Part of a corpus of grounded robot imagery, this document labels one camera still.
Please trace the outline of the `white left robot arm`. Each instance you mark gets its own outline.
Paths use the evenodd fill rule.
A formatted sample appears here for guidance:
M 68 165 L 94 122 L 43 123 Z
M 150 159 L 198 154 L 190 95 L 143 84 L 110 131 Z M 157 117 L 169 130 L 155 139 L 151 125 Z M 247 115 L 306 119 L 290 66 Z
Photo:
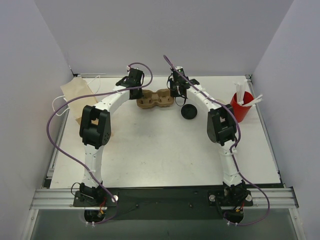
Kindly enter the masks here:
M 102 156 L 105 145 L 111 138 L 111 115 L 126 101 L 143 96 L 142 82 L 145 74 L 138 68 L 131 68 L 128 75 L 119 80 L 100 102 L 86 105 L 82 111 L 79 135 L 84 144 L 86 169 L 79 192 L 92 206 L 104 200 L 102 189 Z

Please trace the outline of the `brown paper bag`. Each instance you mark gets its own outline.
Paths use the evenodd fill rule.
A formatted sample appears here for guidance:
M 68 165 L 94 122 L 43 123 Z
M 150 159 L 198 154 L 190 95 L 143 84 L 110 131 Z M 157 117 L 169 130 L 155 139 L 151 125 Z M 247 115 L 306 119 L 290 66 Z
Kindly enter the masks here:
M 74 98 L 85 96 L 85 95 L 93 95 L 94 93 L 89 87 L 89 84 L 81 77 L 76 76 L 70 82 L 61 87 L 62 96 L 56 97 L 52 102 L 52 109 L 54 109 L 54 101 L 63 98 L 66 102 L 70 101 Z M 80 125 L 82 119 L 82 113 L 85 106 L 93 106 L 98 103 L 98 100 L 95 96 L 85 97 L 78 100 L 75 100 L 69 103 L 65 110 L 62 113 L 56 113 L 57 116 L 62 116 L 67 110 L 70 110 L 71 114 L 75 118 L 76 122 Z

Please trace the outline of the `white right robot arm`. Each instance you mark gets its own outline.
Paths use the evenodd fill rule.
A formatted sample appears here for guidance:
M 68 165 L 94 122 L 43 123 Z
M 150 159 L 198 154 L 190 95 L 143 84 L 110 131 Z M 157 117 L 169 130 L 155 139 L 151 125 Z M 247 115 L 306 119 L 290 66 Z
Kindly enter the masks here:
M 181 66 L 171 68 L 169 89 L 174 97 L 193 101 L 207 112 L 207 135 L 219 145 L 219 157 L 223 171 L 224 197 L 227 201 L 244 201 L 249 192 L 234 161 L 236 153 L 237 124 L 231 105 L 224 105 L 211 97 L 195 79 L 185 76 Z

